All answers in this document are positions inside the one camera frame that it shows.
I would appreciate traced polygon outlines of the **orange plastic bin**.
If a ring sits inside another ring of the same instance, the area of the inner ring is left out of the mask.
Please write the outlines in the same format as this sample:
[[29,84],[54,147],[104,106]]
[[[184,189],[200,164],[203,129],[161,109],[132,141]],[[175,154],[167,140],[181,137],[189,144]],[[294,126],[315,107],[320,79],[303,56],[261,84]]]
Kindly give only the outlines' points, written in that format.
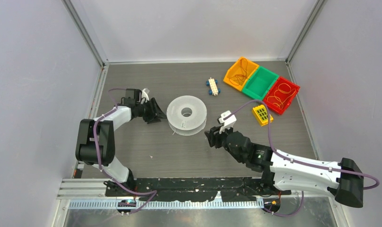
[[242,91],[246,82],[251,78],[259,64],[240,57],[226,72],[223,81],[238,91]]

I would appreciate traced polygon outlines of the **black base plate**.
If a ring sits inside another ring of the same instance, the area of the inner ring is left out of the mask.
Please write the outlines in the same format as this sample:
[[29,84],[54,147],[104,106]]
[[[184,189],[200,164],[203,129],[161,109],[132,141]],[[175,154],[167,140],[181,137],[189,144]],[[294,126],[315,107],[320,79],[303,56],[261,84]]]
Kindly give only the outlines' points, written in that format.
[[222,201],[253,201],[256,196],[290,195],[253,177],[138,178],[130,189],[138,193],[157,191],[152,201],[212,201],[220,193]]

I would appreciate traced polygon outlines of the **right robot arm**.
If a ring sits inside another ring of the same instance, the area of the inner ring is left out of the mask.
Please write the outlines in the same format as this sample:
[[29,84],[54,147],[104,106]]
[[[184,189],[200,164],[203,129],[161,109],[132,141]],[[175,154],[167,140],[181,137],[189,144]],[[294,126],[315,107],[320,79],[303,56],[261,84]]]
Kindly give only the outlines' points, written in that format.
[[269,146],[251,142],[232,128],[220,132],[212,127],[204,132],[210,147],[224,148],[237,162],[261,173],[260,187],[266,194],[275,191],[304,191],[333,196],[345,206],[362,208],[364,178],[354,160],[319,161],[293,156]]

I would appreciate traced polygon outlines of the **red plastic bin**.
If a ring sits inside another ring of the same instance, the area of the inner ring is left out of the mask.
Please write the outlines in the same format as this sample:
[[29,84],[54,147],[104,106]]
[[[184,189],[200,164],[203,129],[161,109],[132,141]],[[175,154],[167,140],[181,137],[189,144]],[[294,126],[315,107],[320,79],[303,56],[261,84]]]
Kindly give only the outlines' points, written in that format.
[[291,105],[293,99],[299,92],[300,87],[293,82],[279,77],[263,101],[268,108],[278,115],[282,115]]

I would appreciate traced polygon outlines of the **aluminium rail frame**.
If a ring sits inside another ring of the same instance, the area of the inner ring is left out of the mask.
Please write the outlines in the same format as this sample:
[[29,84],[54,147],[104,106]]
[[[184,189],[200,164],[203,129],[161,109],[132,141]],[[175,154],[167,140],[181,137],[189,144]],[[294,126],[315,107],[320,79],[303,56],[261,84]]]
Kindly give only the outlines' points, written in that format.
[[63,179],[57,199],[94,199],[104,198],[105,179]]

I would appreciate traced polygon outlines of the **green plastic bin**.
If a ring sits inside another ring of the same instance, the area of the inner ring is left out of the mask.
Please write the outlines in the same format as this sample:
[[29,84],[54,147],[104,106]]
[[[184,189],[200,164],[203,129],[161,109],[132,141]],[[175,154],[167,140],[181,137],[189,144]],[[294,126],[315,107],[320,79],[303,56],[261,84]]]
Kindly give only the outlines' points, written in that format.
[[263,66],[259,66],[245,83],[242,93],[252,99],[262,101],[278,78],[278,74]]

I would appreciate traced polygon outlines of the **clear plastic cable spool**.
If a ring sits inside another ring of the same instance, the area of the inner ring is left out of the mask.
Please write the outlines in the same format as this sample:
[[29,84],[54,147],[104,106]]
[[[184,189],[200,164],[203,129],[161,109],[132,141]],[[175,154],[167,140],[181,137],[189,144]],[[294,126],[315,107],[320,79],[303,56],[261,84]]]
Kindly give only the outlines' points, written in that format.
[[207,108],[195,96],[180,96],[167,107],[166,116],[174,134],[192,136],[201,132],[207,121]]

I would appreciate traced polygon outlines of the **yellow grid block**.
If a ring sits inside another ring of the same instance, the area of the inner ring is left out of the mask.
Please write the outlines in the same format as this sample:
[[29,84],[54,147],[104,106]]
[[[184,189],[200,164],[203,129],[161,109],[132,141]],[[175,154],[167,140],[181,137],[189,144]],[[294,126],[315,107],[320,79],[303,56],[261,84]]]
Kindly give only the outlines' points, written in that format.
[[273,122],[273,117],[270,115],[264,105],[259,105],[252,108],[252,114],[260,126],[268,125]]

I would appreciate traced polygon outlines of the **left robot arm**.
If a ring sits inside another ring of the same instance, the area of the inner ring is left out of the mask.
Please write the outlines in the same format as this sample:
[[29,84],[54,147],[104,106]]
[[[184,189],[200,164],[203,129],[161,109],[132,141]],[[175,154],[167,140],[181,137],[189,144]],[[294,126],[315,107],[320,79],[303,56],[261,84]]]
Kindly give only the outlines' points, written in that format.
[[114,132],[137,117],[147,124],[167,118],[154,98],[123,97],[108,113],[94,119],[81,120],[78,129],[75,151],[77,161],[107,174],[117,183],[118,191],[125,196],[135,192],[136,184],[132,171],[115,156]]

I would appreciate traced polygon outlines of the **beige blue connector block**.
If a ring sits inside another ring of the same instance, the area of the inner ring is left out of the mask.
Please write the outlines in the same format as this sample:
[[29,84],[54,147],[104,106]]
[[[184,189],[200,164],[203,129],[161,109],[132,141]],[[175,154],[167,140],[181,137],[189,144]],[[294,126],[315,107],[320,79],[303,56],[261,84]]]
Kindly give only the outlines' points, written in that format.
[[211,96],[217,96],[221,93],[220,88],[217,86],[218,80],[214,78],[209,78],[206,81],[206,86],[209,87],[208,94]]

